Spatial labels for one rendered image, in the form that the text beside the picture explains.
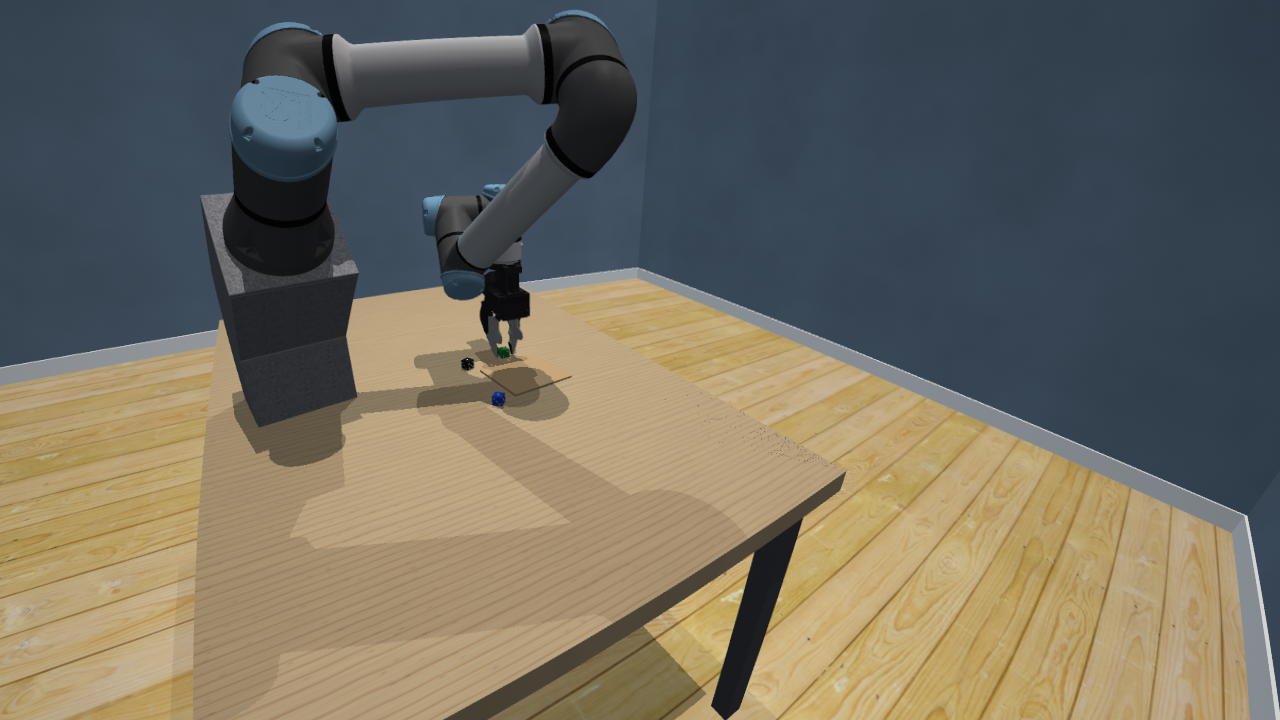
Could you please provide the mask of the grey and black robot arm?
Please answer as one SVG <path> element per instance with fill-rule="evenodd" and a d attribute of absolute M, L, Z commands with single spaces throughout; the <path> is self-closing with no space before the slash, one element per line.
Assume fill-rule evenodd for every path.
<path fill-rule="evenodd" d="M 611 29 L 581 10 L 518 36 L 379 44 L 348 44 L 294 22 L 269 26 L 244 55 L 230 108 L 227 249 L 266 275 L 300 275 L 326 260 L 335 237 L 326 196 L 337 122 L 356 120 L 365 108 L 516 95 L 559 102 L 545 143 L 507 184 L 422 200 L 445 295 L 476 299 L 497 281 L 484 272 L 518 263 L 521 236 L 579 179 L 595 176 L 628 133 L 637 90 L 617 46 Z"/>

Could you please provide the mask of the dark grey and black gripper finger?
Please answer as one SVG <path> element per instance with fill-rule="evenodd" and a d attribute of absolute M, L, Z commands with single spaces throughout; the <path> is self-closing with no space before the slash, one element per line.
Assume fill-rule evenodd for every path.
<path fill-rule="evenodd" d="M 492 352 L 498 357 L 498 346 L 502 345 L 502 334 L 499 331 L 499 322 L 497 322 L 492 310 L 486 307 L 486 301 L 481 301 L 480 307 L 480 322 L 483 323 L 483 329 L 486 334 L 486 340 L 492 347 Z"/>
<path fill-rule="evenodd" d="M 517 320 L 518 320 L 518 325 L 517 325 Z M 520 319 L 517 319 L 517 320 L 508 322 L 508 324 L 509 324 L 509 331 L 508 331 L 509 342 L 508 342 L 508 345 L 509 345 L 509 352 L 512 355 L 515 354 L 517 340 L 524 340 L 522 331 L 520 331 Z"/>

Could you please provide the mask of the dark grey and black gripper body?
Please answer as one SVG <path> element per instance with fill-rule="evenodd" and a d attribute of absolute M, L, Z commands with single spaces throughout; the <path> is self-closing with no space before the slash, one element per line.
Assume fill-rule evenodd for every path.
<path fill-rule="evenodd" d="M 508 322 L 530 316 L 530 293 L 518 287 L 518 273 L 522 273 L 521 260 L 513 265 L 493 264 L 489 269 L 495 270 L 497 281 L 492 287 L 486 287 L 483 295 L 485 295 L 486 307 L 495 314 L 495 319 Z M 497 302 L 497 313 L 494 301 Z"/>

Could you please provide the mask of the tan square mat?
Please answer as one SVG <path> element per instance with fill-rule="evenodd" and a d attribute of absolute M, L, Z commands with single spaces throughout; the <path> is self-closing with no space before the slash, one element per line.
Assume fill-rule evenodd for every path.
<path fill-rule="evenodd" d="M 488 366 L 480 372 L 515 396 L 572 377 L 535 354 Z"/>

